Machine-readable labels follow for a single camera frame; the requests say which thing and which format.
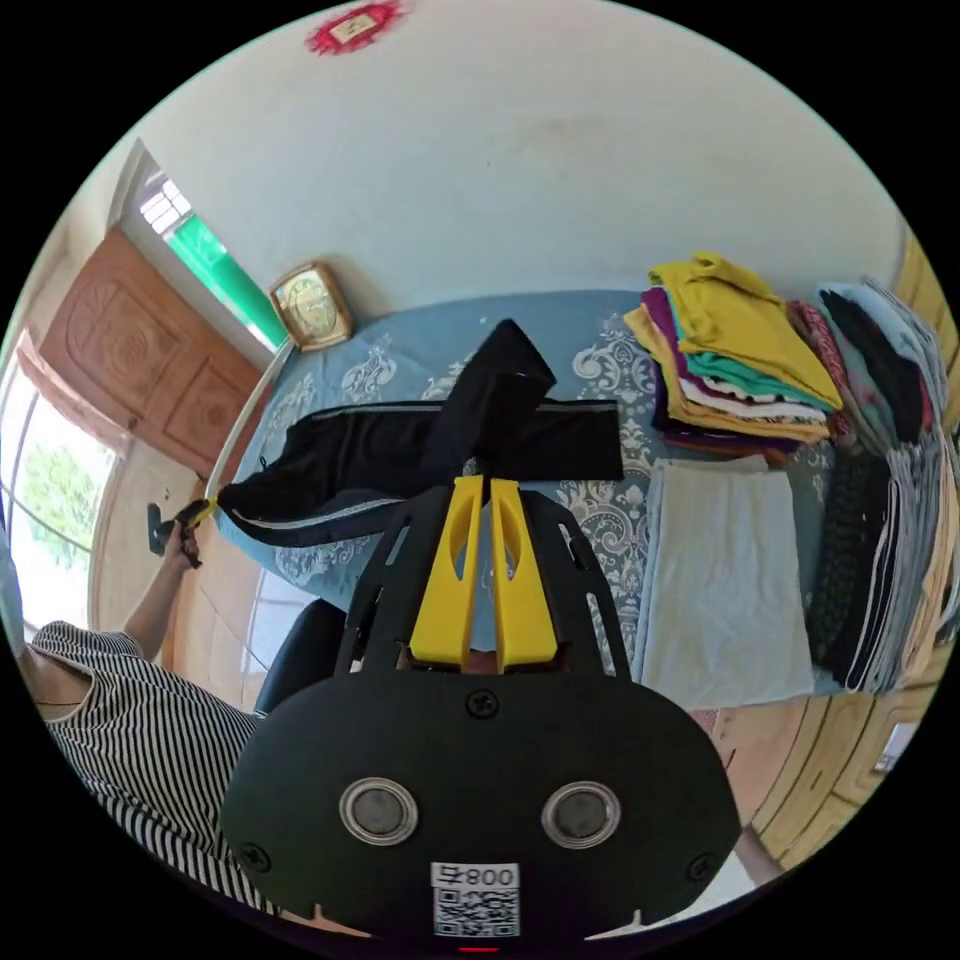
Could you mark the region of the person's right hand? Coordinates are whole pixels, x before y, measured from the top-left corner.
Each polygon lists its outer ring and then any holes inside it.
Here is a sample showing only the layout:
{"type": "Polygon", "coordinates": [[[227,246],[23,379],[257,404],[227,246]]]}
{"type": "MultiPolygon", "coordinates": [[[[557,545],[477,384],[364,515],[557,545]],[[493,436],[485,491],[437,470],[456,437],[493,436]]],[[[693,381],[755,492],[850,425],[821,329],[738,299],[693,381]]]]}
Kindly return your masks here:
{"type": "Polygon", "coordinates": [[[752,824],[743,826],[733,852],[755,888],[778,880],[784,873],[752,824]]]}

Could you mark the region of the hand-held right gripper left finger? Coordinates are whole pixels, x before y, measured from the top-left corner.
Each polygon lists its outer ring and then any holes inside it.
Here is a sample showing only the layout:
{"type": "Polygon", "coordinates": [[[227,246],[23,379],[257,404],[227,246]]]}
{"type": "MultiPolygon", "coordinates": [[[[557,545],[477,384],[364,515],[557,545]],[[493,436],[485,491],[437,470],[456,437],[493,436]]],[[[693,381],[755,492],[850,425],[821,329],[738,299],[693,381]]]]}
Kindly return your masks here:
{"type": "Polygon", "coordinates": [[[479,475],[460,477],[454,482],[409,643],[410,653],[419,664],[467,663],[483,485],[479,475]]]}

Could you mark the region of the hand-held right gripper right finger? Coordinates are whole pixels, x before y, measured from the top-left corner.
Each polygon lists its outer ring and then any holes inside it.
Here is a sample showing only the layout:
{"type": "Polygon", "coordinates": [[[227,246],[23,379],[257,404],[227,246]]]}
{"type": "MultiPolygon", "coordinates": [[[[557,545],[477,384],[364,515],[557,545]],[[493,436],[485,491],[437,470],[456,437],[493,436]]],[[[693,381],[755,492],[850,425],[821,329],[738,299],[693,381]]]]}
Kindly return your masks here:
{"type": "Polygon", "coordinates": [[[548,666],[558,643],[515,482],[490,481],[490,520],[498,671],[548,666]]]}

